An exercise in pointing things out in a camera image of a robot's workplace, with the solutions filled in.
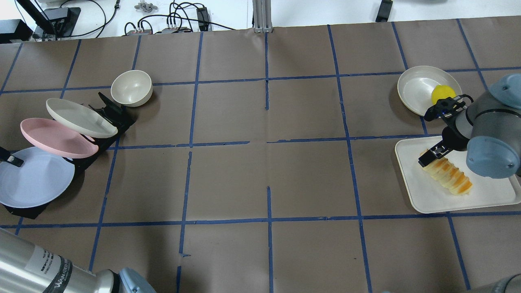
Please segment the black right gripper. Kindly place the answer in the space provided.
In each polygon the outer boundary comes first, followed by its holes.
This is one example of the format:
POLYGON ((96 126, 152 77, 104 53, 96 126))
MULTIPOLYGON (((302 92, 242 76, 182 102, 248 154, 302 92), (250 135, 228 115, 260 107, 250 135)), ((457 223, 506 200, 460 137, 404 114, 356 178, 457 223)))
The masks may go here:
POLYGON ((418 158, 419 165, 424 168, 435 160, 445 157, 451 151, 466 151, 467 144, 470 141, 456 127, 456 119, 462 114, 472 103, 474 99, 467 95, 461 94, 454 98, 439 99, 433 106, 429 107, 424 114, 424 120, 431 122, 435 119, 442 119, 447 125, 447 129, 442 132, 442 140, 433 147, 426 150, 418 158))

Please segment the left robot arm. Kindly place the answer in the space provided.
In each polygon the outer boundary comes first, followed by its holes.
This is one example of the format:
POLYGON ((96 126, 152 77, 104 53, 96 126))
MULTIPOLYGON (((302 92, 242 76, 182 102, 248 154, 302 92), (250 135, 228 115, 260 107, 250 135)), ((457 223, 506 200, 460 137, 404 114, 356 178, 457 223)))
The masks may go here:
MULTIPOLYGON (((75 167, 36 147, 14 154, 1 149, 1 202, 19 198, 15 207, 49 203, 72 182, 75 167)), ((1 229, 2 293, 153 293, 137 271, 125 267, 94 274, 71 260, 1 229)))

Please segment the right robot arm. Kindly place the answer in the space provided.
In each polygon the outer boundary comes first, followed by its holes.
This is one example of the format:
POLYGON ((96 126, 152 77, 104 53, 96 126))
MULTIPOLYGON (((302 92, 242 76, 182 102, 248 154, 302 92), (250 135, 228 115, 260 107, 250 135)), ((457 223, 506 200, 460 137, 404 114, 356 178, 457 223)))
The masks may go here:
POLYGON ((465 151, 467 167, 477 175, 493 179, 520 175, 521 76, 503 76, 477 99, 469 95, 439 99, 426 110, 430 122, 441 118, 446 127, 439 143, 418 159, 419 165, 465 151))

